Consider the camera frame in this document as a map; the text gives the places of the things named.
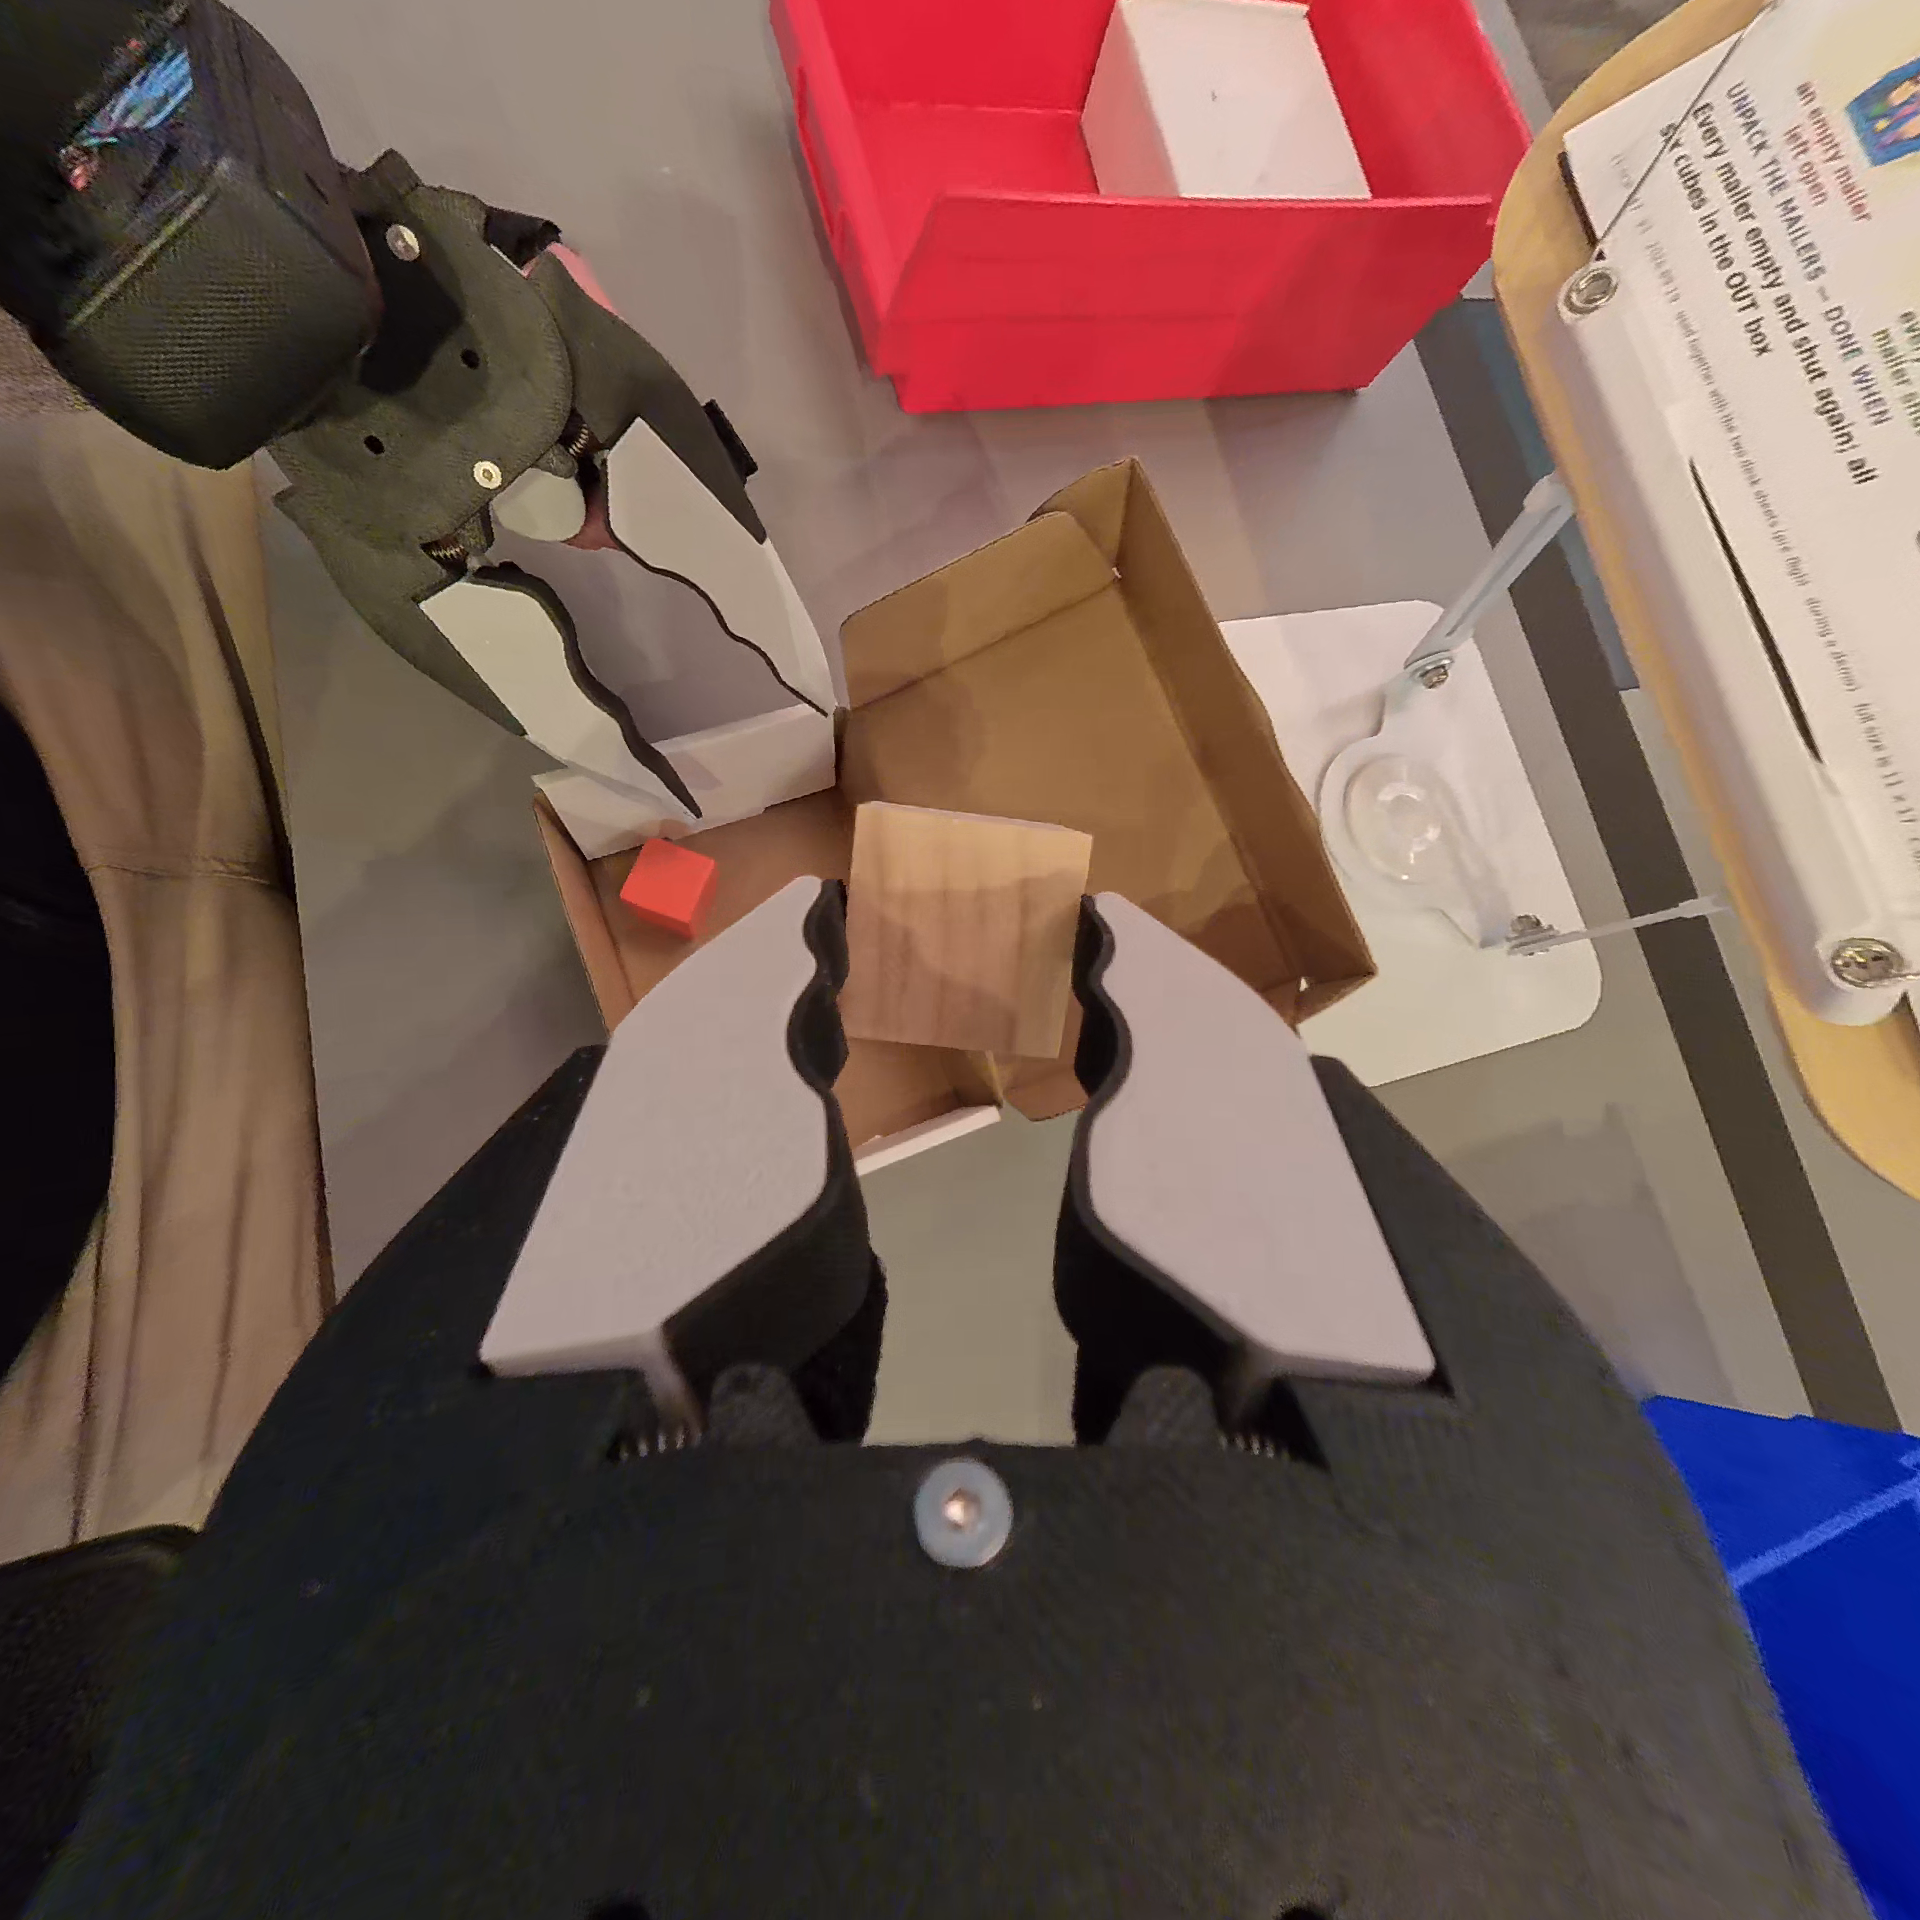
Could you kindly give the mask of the beige cloth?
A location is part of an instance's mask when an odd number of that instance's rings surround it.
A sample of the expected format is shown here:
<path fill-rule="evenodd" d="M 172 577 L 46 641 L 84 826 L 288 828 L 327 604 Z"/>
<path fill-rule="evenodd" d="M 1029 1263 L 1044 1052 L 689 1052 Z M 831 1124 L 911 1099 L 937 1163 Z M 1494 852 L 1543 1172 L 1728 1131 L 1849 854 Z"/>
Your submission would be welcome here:
<path fill-rule="evenodd" d="M 213 1508 L 335 1300 L 260 499 L 5 324 L 5 1561 Z"/>

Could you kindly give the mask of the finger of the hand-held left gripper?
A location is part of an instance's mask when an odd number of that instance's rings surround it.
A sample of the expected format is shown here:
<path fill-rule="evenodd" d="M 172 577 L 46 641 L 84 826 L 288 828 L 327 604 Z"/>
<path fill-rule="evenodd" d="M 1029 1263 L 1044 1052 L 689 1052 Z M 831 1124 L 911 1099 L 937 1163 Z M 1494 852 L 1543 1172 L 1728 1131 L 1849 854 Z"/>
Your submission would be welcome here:
<path fill-rule="evenodd" d="M 672 762 L 592 671 L 550 583 L 519 565 L 485 565 L 427 595 L 420 613 L 548 759 L 647 798 L 668 818 L 704 818 Z"/>
<path fill-rule="evenodd" d="M 572 473 L 528 469 L 495 493 L 491 518 L 521 541 L 672 583 L 757 655 L 788 700 L 838 710 L 828 650 L 710 418 L 672 437 L 637 417 L 612 443 L 577 453 Z"/>

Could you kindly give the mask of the red cube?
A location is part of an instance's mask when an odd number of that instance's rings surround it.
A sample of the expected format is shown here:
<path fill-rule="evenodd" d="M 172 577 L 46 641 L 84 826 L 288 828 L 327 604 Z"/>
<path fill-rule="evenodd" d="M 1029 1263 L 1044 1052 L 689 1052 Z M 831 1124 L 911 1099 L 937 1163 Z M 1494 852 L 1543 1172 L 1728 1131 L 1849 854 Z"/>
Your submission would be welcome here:
<path fill-rule="evenodd" d="M 710 854 L 652 836 L 636 847 L 616 898 L 637 923 L 692 945 L 704 937 L 715 884 L 718 865 Z"/>

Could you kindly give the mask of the white box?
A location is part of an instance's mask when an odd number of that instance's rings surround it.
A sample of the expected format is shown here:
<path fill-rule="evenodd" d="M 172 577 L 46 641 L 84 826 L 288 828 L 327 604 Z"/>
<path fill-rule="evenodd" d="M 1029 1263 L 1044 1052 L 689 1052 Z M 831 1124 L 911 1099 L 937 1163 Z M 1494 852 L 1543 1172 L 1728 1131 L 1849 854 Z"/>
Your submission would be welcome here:
<path fill-rule="evenodd" d="M 1371 196 L 1304 5 L 1118 2 L 1079 126 L 1105 198 Z"/>

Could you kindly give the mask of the round wooden board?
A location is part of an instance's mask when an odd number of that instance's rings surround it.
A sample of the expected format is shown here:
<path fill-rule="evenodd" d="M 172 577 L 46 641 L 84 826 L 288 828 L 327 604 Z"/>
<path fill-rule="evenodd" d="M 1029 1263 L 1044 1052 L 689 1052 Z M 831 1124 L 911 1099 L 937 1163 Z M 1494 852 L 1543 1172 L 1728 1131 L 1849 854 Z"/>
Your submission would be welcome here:
<path fill-rule="evenodd" d="M 1638 577 L 1629 538 L 1631 493 L 1599 457 L 1599 407 L 1581 388 L 1559 298 L 1592 250 L 1583 241 L 1559 171 L 1565 133 L 1651 85 L 1683 62 L 1748 26 L 1757 2 L 1689 2 L 1648 26 L 1597 66 L 1534 137 L 1505 188 L 1493 250 L 1494 301 L 1520 363 L 1534 417 L 1559 473 L 1571 487 L 1574 518 L 1597 574 L 1624 655 L 1660 718 L 1684 795 L 1684 814 L 1702 830 L 1709 865 L 1694 876 L 1718 879 L 1766 997 L 1763 1027 L 1783 1045 L 1800 1097 L 1828 1135 L 1857 1163 L 1905 1196 L 1918 1196 L 1918 1052 L 1913 1021 L 1839 1027 L 1819 1021 L 1792 995 L 1752 922 L 1757 900 L 1748 859 L 1720 781 L 1695 739 L 1695 719 L 1667 644 L 1662 614 Z"/>

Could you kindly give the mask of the blue plastic bin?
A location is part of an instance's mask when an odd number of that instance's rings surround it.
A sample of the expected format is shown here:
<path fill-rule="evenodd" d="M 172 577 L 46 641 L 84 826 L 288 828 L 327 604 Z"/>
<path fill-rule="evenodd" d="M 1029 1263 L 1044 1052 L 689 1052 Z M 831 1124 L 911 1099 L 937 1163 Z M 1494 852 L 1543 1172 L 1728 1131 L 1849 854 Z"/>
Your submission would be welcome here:
<path fill-rule="evenodd" d="M 1870 1911 L 1918 1915 L 1918 1441 L 1648 1398 Z"/>

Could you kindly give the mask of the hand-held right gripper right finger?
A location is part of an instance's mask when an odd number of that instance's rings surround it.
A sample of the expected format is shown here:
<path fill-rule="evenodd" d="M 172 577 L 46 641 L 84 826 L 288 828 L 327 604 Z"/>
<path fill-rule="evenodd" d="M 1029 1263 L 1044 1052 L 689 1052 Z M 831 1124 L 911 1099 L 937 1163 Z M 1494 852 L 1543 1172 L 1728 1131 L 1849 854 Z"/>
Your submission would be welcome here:
<path fill-rule="evenodd" d="M 1229 1431 L 1277 1386 L 1425 1388 L 1432 1345 L 1307 1045 L 1252 988 L 1119 893 L 1085 897 L 1080 1012 L 1052 1289 L 1071 1435 L 1189 1371 Z"/>

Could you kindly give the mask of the white printed instruction sheet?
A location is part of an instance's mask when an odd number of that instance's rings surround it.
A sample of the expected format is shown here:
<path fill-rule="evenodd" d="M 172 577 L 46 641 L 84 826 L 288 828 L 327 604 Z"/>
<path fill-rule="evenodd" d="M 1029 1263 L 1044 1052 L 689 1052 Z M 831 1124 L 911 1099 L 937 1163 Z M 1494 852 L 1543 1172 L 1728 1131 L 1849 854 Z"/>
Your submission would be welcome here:
<path fill-rule="evenodd" d="M 1764 5 L 1563 134 L 1613 283 L 1568 346 L 1748 925 L 1839 1027 L 1915 995 L 1915 57 L 1915 5 Z"/>

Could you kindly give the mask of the red plastic bin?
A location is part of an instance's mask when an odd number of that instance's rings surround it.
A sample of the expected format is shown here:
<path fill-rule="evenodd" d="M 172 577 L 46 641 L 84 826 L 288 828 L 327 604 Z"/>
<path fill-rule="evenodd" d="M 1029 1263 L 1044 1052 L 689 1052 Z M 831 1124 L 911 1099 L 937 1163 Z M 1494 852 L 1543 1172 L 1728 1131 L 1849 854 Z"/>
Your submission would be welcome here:
<path fill-rule="evenodd" d="M 1367 198 L 1124 198 L 1080 110 L 1113 5 L 775 2 L 868 370 L 915 417 L 1353 393 L 1493 252 L 1529 149 L 1468 2 L 1310 5 Z"/>

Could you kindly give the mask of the cardboard mailer box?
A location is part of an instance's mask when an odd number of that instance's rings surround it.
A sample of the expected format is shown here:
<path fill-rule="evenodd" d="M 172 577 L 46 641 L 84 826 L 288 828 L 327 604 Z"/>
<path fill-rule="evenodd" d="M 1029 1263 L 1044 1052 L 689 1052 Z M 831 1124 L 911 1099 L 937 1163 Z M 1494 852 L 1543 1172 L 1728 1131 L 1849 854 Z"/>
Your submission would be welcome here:
<path fill-rule="evenodd" d="M 845 879 L 856 805 L 1062 826 L 1094 841 L 1087 892 L 1119 893 L 1237 973 L 1289 1023 L 1375 962 L 1292 778 L 1137 465 L 1096 469 L 1029 524 L 856 611 L 849 713 L 766 713 L 687 735 L 715 826 L 704 937 L 647 929 L 616 886 L 661 831 L 612 826 L 572 775 L 534 820 L 612 1033 L 672 966 L 791 879 Z"/>

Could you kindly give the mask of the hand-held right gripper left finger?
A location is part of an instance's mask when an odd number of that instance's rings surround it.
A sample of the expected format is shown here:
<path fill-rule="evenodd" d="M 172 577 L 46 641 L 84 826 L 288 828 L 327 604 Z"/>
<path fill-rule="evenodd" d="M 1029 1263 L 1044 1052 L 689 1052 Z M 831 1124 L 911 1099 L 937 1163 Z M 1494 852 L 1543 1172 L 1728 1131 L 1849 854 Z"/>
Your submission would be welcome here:
<path fill-rule="evenodd" d="M 636 1373 L 668 1429 L 739 1364 L 803 1371 L 879 1278 L 837 1082 L 847 889 L 797 878 L 612 1030 L 478 1361 Z"/>

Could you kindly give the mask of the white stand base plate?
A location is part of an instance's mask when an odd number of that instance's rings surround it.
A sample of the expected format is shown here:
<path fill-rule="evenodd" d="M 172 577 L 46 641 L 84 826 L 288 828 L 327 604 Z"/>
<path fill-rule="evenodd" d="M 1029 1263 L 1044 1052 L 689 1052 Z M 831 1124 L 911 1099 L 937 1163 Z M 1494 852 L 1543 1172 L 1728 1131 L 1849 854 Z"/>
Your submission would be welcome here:
<path fill-rule="evenodd" d="M 1371 1089 L 1574 1030 L 1599 1004 L 1599 942 L 1726 907 L 1692 882 L 1631 918 L 1577 907 L 1479 644 L 1481 620 L 1572 513 L 1556 473 L 1534 484 L 1445 609 L 1223 626 L 1375 961 L 1375 983 L 1312 1014 L 1304 1036 Z"/>

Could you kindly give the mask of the wooden cube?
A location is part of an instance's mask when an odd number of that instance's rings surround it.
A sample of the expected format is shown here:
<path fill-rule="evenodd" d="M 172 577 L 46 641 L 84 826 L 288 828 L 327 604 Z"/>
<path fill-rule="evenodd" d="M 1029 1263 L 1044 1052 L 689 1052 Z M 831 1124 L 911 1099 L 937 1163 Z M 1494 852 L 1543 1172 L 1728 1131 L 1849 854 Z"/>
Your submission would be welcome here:
<path fill-rule="evenodd" d="M 1094 841 L 1056 822 L 862 802 L 847 867 L 852 1041 L 1044 1060 L 1060 1052 Z"/>

